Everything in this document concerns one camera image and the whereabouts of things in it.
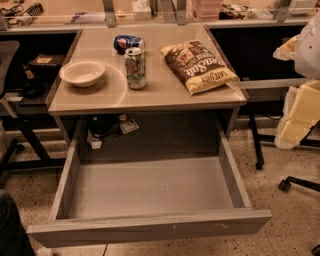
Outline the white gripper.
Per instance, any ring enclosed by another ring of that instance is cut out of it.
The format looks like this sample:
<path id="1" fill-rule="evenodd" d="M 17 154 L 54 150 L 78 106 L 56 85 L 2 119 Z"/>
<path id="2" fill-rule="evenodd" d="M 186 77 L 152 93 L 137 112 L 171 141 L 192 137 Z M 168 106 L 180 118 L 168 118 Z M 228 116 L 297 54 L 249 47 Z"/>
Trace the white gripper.
<path id="1" fill-rule="evenodd" d="M 291 86 L 285 97 L 274 143 L 280 149 L 292 149 L 320 121 L 320 13 L 316 13 L 299 36 L 278 47 L 273 57 L 283 61 L 295 59 L 295 71 L 315 79 L 300 87 Z"/>

